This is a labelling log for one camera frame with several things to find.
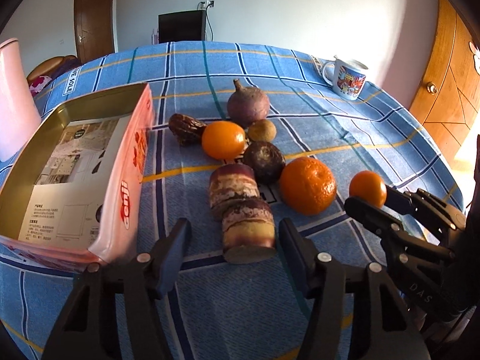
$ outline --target television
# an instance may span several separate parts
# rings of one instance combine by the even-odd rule
[[[158,15],[158,41],[204,41],[205,23],[204,9]]]

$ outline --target wall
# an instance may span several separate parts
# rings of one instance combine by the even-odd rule
[[[119,49],[150,44],[159,14],[196,9],[199,1],[204,0],[118,0]],[[431,16],[436,22],[437,9],[436,0],[423,0],[424,5],[408,11],[408,0],[214,1],[214,8],[208,11],[214,40],[270,44],[327,59],[335,54],[348,55],[369,66],[369,79],[380,85],[401,34],[402,39],[417,43],[415,51],[406,51],[402,63],[424,71],[428,56],[418,53],[418,49],[430,44],[426,51],[429,55],[435,26],[430,22],[424,25],[423,18]],[[406,34],[402,33],[405,13],[414,16],[413,22],[419,25],[409,25]],[[403,69],[402,74],[408,76],[410,71]],[[413,76],[408,78],[408,85],[416,81],[416,87],[422,75],[415,71]],[[397,87],[395,96],[406,101]]]
[[[113,0],[114,41],[117,49],[116,0]],[[0,43],[18,38],[25,75],[53,56],[77,55],[74,0],[23,0],[4,30]]]

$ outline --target table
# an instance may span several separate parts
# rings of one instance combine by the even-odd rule
[[[150,84],[155,123],[139,218],[138,252],[148,251],[179,217],[193,224],[193,239],[175,288],[157,308],[176,359],[293,359],[311,303],[296,298],[279,257],[230,265],[221,255],[220,224],[208,211],[208,179],[219,162],[200,146],[181,148],[167,128],[177,112],[205,122],[227,117],[232,80],[256,85],[271,101],[274,144],[287,161],[313,155],[332,169],[338,193],[318,216],[282,204],[278,189],[261,187],[275,223],[290,217],[304,237],[343,263],[385,264],[378,239],[343,211],[349,182],[360,170],[379,173],[401,191],[423,188],[464,210],[460,190],[437,146],[395,99],[366,83],[354,102],[340,99],[317,74],[309,55],[264,45],[178,42],[139,47],[89,62],[60,76],[35,98],[43,117],[61,102],[117,85]],[[14,159],[0,163],[0,184]],[[405,218],[407,230],[422,229]],[[66,300],[72,274],[35,265],[0,247],[0,317],[30,359],[39,359]],[[122,297],[118,326],[124,359],[131,359]],[[346,359],[352,298],[345,302],[339,357]]]

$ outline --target large orange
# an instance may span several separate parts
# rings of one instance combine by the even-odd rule
[[[349,194],[358,196],[371,205],[381,208],[387,199],[387,188],[378,174],[370,170],[363,170],[350,181]]]
[[[205,153],[217,160],[233,160],[245,149],[245,131],[233,122],[213,122],[205,127],[202,147]]]
[[[300,157],[290,162],[280,176],[283,201],[303,215],[316,215],[335,199],[337,183],[323,162]]]

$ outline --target brass door knob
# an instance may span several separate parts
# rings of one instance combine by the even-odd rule
[[[428,93],[431,93],[432,95],[435,95],[435,93],[438,92],[438,89],[437,89],[437,86],[430,81],[430,82],[427,83],[427,91],[428,91]]]

